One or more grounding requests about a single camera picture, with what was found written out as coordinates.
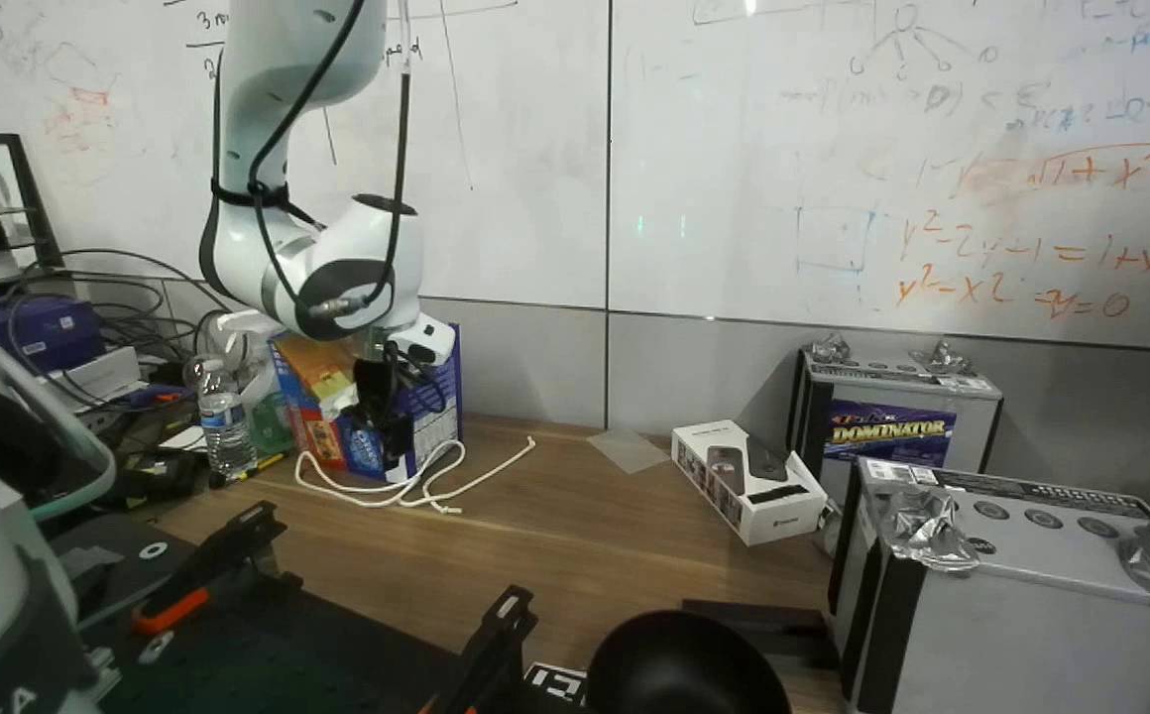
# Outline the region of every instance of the wooden table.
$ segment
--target wooden table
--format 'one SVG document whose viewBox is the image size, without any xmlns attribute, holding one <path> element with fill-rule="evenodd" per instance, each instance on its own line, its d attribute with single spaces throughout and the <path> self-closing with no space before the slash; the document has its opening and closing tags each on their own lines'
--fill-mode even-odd
<svg viewBox="0 0 1150 714">
<path fill-rule="evenodd" d="M 682 599 L 773 608 L 823 603 L 828 564 L 809 534 L 741 546 L 673 465 L 620 473 L 591 433 L 466 419 L 466 461 L 440 484 L 454 486 L 534 435 L 534 453 L 462 493 L 462 517 L 359 510 L 312 497 L 276 465 L 244 484 L 202 493 L 156 517 L 202 540 L 253 499 L 273 499 L 289 532 L 276 560 L 305 588 L 363 618 L 461 649 L 482 608 L 518 583 L 534 592 L 538 628 L 528 661 L 587 667 L 597 638 Z M 834 674 L 784 670 L 791 710 L 842 710 Z"/>
</svg>

